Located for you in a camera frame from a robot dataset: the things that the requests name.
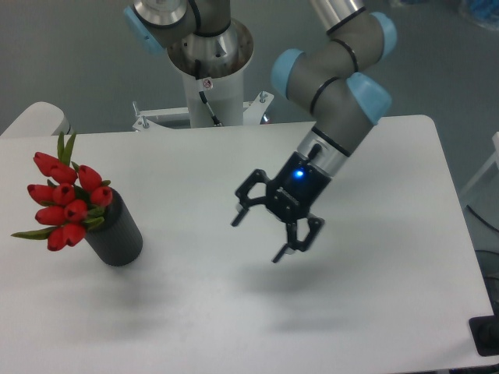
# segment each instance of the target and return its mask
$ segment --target blue led light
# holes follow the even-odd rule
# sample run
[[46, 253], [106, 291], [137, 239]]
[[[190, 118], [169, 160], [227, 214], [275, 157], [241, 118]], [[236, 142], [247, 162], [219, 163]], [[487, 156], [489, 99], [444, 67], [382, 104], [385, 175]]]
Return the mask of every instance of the blue led light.
[[304, 175], [303, 169], [298, 169], [293, 172], [293, 177], [295, 177], [295, 179], [301, 179]]

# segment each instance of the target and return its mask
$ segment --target tulip bouquet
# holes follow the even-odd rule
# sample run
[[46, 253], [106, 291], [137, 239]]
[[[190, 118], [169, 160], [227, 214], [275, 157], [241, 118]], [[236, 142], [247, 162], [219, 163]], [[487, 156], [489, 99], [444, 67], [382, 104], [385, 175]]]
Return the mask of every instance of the tulip bouquet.
[[55, 181], [49, 178], [47, 185], [28, 185], [27, 188], [31, 198], [44, 206], [35, 215], [35, 220], [49, 227], [16, 232], [12, 236], [47, 239], [48, 250], [58, 251], [66, 245], [73, 247], [88, 231], [104, 222], [106, 206], [113, 200], [112, 189], [108, 187], [111, 182], [103, 181], [91, 167], [71, 162], [75, 139], [76, 134], [72, 134], [65, 145], [61, 132], [57, 143], [57, 158], [41, 152], [34, 155], [34, 162], [41, 174]]

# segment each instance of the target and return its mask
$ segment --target blue joint cap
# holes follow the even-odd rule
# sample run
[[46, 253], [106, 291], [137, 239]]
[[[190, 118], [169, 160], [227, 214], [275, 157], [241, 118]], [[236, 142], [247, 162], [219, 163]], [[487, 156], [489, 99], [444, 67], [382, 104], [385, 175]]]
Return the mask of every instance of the blue joint cap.
[[361, 72], [352, 74], [346, 84], [373, 125], [383, 117], [391, 106], [390, 94], [369, 76]]
[[381, 56], [381, 59], [383, 59], [386, 55], [393, 51], [393, 48], [395, 48], [395, 45], [397, 44], [397, 29], [395, 28], [393, 21], [386, 17], [383, 13], [374, 12], [371, 13], [371, 16], [377, 19], [383, 29], [384, 44], [383, 54]]
[[288, 98], [288, 81], [298, 57], [305, 52], [288, 49], [274, 62], [271, 73], [272, 86], [285, 98]]
[[139, 17], [133, 12], [132, 8], [125, 8], [123, 14], [125, 15], [126, 23], [128, 23], [129, 28], [147, 52], [152, 55], [159, 55], [165, 51], [149, 30], [140, 22]]

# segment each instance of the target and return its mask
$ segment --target black vase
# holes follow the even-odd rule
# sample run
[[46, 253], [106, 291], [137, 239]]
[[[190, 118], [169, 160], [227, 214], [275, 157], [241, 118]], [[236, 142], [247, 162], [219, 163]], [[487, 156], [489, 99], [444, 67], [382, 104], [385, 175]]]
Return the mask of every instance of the black vase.
[[119, 193], [113, 189], [112, 196], [104, 223], [88, 231], [85, 239], [102, 261], [111, 266], [123, 266], [139, 256], [142, 235]]

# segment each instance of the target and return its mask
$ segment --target red tulip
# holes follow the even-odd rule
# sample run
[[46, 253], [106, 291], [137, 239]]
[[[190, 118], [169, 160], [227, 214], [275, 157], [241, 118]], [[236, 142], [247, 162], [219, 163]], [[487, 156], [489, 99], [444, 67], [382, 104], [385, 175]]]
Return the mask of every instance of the red tulip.
[[40, 209], [34, 216], [34, 219], [37, 220], [40, 224], [60, 226], [65, 222], [64, 208], [54, 205], [44, 209]]
[[64, 243], [70, 247], [74, 247], [85, 238], [85, 228], [81, 224], [67, 224], [62, 228]]
[[47, 249], [49, 251], [55, 252], [55, 251], [60, 251], [64, 247], [65, 247], [64, 230], [62, 228], [56, 228], [48, 236]]
[[74, 200], [64, 208], [64, 216], [70, 222], [80, 222], [87, 218], [87, 204], [83, 200]]
[[48, 185], [28, 185], [28, 193], [37, 203], [42, 201], [52, 201], [54, 188]]
[[108, 206], [112, 201], [112, 190], [107, 187], [99, 187], [90, 195], [90, 201], [98, 206]]
[[82, 189], [87, 192], [93, 192], [96, 188], [101, 187], [102, 178], [93, 168], [81, 165], [78, 170], [78, 177]]
[[33, 160], [40, 169], [41, 174], [45, 175], [46, 177], [50, 177], [50, 170], [52, 169], [52, 167], [59, 163], [59, 160], [57, 158], [42, 152], [36, 152], [34, 154]]
[[58, 205], [66, 206], [75, 198], [75, 189], [69, 183], [62, 183], [53, 189], [52, 199]]
[[50, 176], [58, 183], [69, 183], [70, 185], [78, 178], [76, 172], [62, 162], [58, 162], [56, 165], [52, 166], [50, 169]]

